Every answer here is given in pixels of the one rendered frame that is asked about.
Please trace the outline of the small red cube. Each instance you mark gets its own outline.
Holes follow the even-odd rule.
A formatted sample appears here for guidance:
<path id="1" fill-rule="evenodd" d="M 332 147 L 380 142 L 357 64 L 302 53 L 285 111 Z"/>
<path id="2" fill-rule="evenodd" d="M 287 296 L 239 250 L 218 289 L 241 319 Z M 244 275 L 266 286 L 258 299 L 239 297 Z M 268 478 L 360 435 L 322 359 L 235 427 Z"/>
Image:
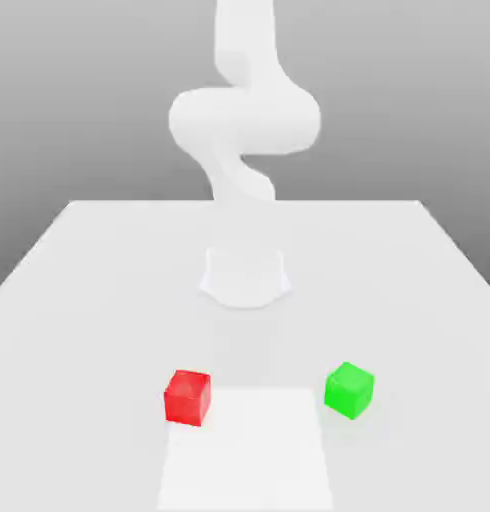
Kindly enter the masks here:
<path id="1" fill-rule="evenodd" d="M 211 403 L 211 376 L 177 369 L 163 398 L 167 421 L 201 427 Z"/>

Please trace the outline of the small green cube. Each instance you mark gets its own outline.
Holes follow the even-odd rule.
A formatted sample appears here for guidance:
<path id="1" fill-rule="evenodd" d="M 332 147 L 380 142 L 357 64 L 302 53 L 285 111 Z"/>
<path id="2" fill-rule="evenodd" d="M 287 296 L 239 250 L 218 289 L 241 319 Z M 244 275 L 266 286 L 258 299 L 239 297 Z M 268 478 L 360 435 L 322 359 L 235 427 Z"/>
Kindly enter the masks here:
<path id="1" fill-rule="evenodd" d="M 324 404 L 354 420 L 370 404 L 374 384 L 373 374 L 350 362 L 343 362 L 326 377 Z"/>

